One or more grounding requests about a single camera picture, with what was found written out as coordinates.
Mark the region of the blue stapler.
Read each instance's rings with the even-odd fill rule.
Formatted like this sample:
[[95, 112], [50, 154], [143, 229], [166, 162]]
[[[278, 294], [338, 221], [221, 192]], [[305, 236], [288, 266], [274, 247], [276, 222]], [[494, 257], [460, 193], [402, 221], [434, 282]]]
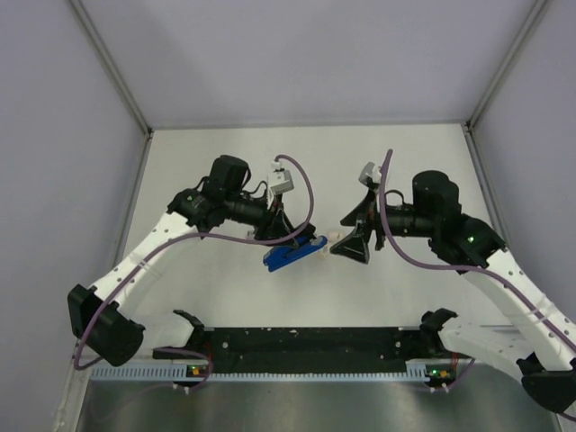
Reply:
[[272, 273], [323, 249], [328, 244], [326, 236], [299, 236], [296, 246], [272, 247], [263, 257], [263, 265]]

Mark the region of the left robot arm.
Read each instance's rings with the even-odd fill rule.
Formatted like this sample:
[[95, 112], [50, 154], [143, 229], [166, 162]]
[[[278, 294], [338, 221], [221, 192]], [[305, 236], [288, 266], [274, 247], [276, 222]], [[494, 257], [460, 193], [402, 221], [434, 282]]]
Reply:
[[[293, 226], [284, 214], [284, 194], [293, 189], [291, 163], [308, 194], [308, 212]], [[118, 367], [139, 351], [176, 349], [196, 356], [203, 333], [190, 317], [175, 310], [163, 318], [135, 319], [140, 304], [173, 260], [205, 239], [258, 247], [297, 248], [298, 237], [311, 228], [315, 197], [311, 180], [293, 157], [279, 154], [271, 163], [259, 198], [245, 191], [248, 163], [221, 155], [194, 188], [177, 193], [149, 234], [118, 264], [90, 286], [76, 285], [67, 296], [72, 332], [77, 339], [73, 366], [82, 371], [105, 361]]]

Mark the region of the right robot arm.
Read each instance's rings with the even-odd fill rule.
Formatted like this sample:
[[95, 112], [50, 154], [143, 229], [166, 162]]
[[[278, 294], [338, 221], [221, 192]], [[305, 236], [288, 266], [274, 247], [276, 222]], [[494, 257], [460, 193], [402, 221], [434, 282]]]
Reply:
[[531, 281], [494, 229], [463, 213], [457, 184], [443, 172], [424, 171], [413, 177], [411, 203], [389, 205], [375, 164], [363, 168], [359, 181], [367, 194], [341, 220], [351, 232], [330, 254], [366, 264], [371, 237], [377, 249], [397, 237], [426, 239], [441, 261], [436, 269], [455, 271], [476, 286], [521, 338], [438, 310], [422, 319], [422, 349], [431, 356], [456, 351], [490, 365], [520, 382], [542, 408], [566, 416], [575, 405], [575, 324]]

